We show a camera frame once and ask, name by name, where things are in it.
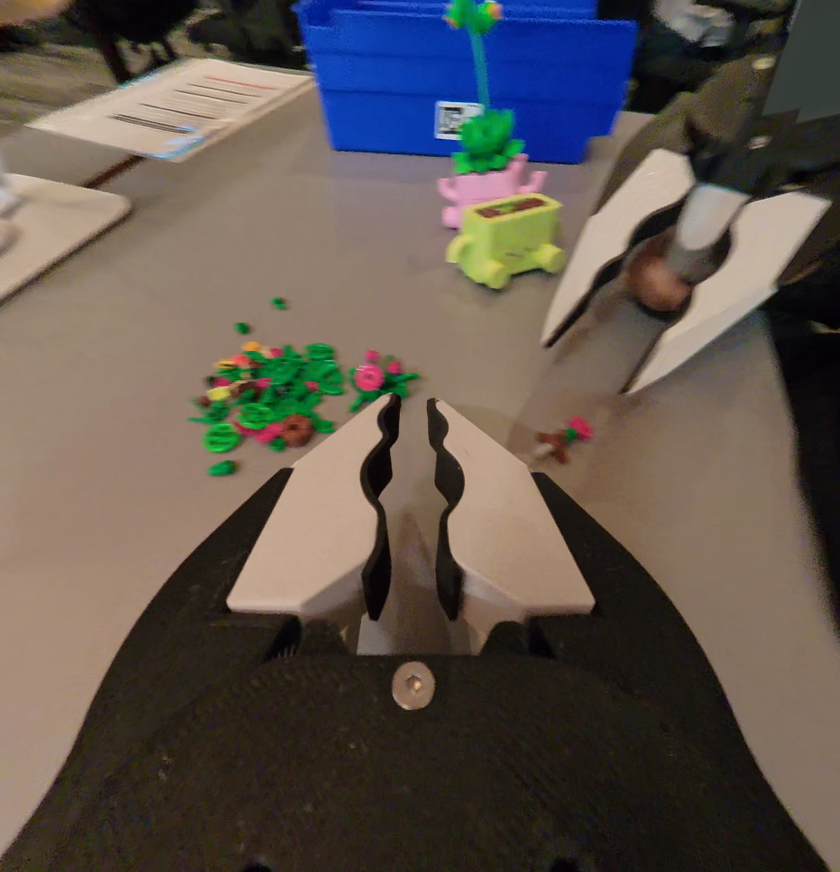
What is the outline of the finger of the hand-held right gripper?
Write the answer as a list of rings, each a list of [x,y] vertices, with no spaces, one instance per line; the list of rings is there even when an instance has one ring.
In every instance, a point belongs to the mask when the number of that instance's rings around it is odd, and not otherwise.
[[[552,297],[541,333],[551,348],[580,318],[600,274],[620,263],[645,220],[681,202],[695,184],[689,158],[653,150],[586,220]]]
[[[695,287],[686,312],[659,335],[622,392],[634,394],[667,377],[768,300],[829,207],[809,193],[748,203],[731,225],[728,257]]]

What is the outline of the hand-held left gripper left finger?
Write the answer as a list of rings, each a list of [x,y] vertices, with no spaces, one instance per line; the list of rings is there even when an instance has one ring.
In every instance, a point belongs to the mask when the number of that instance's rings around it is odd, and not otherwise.
[[[226,598],[230,612],[358,631],[391,587],[388,522],[402,400],[386,394],[296,461]]]

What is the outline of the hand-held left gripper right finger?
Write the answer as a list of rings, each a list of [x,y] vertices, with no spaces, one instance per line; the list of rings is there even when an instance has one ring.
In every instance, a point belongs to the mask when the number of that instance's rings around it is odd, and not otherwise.
[[[502,623],[590,614],[595,597],[529,467],[439,398],[427,436],[445,502],[436,590],[468,645]]]

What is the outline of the brown branch with pink flower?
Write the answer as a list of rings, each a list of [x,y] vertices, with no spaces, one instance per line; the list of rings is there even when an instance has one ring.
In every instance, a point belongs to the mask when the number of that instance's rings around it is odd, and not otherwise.
[[[590,441],[593,434],[587,420],[571,417],[558,429],[536,434],[532,457],[537,461],[549,460],[565,465],[569,462],[572,447]]]

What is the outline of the pink brick planter with succulent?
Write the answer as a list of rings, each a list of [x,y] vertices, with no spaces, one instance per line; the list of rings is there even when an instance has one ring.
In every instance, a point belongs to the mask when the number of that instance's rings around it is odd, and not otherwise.
[[[456,130],[459,149],[451,155],[450,175],[437,180],[444,227],[462,228],[467,208],[513,194],[541,193],[548,174],[528,171],[524,142],[513,135],[511,110],[492,106],[485,38],[503,19],[500,2],[453,1],[447,3],[443,21],[463,31],[469,41],[477,110],[462,119]]]

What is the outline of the person's right forearm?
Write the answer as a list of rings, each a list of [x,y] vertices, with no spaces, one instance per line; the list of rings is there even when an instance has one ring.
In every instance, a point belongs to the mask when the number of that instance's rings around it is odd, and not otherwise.
[[[785,287],[766,312],[840,631],[840,276],[814,274]]]

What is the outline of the person's right hand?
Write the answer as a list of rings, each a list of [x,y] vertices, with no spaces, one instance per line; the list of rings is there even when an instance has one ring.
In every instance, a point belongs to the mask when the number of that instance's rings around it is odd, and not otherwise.
[[[671,234],[658,234],[646,240],[632,254],[626,268],[626,287],[644,310],[661,317],[672,317],[691,297],[692,286],[679,278],[666,262]]]

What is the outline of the lime green brick planter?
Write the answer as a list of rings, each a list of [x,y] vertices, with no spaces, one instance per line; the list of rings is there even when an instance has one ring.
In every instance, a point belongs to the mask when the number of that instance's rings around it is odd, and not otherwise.
[[[542,193],[516,194],[465,209],[445,261],[471,281],[502,290],[533,271],[560,273],[566,253],[557,245],[562,204]]]

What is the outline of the pile of toy brick pieces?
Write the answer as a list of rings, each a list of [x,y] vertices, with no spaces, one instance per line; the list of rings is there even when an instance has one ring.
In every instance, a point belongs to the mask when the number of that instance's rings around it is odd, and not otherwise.
[[[232,328],[238,345],[219,357],[190,399],[188,421],[203,451],[229,460],[245,444],[271,452],[299,450],[333,435],[322,407],[342,396],[346,375],[327,343],[268,343],[249,322]]]

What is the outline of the pink flower leaf cluster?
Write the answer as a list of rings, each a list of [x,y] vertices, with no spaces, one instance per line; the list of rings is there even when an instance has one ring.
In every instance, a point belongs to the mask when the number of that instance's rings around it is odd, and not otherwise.
[[[349,371],[350,386],[355,392],[349,413],[356,413],[379,398],[395,395],[405,399],[420,374],[405,369],[400,358],[368,350],[360,365]]]

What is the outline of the blue plastic bin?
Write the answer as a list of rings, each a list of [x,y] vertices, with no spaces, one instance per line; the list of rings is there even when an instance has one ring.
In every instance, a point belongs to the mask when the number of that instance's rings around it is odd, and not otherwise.
[[[576,165],[625,107],[639,26],[598,2],[499,2],[482,36],[491,107],[536,163]],[[481,105],[450,2],[307,1],[296,13],[332,148],[449,157]]]

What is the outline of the white book stand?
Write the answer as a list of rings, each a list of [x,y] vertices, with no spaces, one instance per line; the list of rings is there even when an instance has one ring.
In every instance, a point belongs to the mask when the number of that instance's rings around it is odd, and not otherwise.
[[[119,194],[8,173],[0,154],[0,305],[131,211]]]

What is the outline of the printed paper sheet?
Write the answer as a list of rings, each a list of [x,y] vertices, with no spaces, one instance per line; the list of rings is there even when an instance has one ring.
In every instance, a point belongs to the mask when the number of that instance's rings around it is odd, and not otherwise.
[[[188,59],[27,127],[145,159],[183,162],[314,87],[307,71]]]

